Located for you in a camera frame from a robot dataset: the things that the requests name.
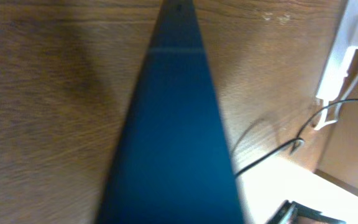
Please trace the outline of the blue smartphone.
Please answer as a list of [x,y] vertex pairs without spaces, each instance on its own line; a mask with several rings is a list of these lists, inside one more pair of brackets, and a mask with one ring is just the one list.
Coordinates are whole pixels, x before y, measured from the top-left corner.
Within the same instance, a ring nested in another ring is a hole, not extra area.
[[162,3],[95,221],[243,221],[190,0]]

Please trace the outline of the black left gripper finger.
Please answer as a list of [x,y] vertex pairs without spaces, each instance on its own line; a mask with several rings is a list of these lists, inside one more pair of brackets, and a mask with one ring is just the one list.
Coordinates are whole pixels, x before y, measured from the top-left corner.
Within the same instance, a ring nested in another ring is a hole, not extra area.
[[298,202],[286,200],[277,210],[276,214],[267,224],[302,224],[302,223],[322,223],[322,224],[346,224],[343,220],[323,215],[322,212],[304,206]]

